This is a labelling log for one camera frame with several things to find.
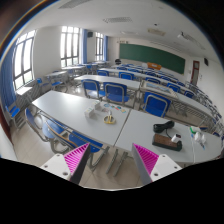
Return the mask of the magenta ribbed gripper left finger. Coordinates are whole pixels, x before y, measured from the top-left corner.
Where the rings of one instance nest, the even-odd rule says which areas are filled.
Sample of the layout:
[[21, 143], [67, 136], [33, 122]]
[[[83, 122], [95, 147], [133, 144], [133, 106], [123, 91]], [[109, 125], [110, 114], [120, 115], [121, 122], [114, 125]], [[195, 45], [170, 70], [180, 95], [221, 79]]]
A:
[[41, 168], [74, 184], [79, 184], [90, 155], [90, 144], [86, 143], [62, 154], [55, 154]]

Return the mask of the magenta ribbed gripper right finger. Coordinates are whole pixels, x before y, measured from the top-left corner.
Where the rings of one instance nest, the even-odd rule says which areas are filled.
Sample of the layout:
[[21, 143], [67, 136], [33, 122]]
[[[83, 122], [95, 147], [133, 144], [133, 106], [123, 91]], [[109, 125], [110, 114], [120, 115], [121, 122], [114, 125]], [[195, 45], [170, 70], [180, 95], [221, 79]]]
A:
[[181, 170], [181, 167], [166, 154], [157, 155], [137, 144], [132, 144], [132, 155], [144, 185]]

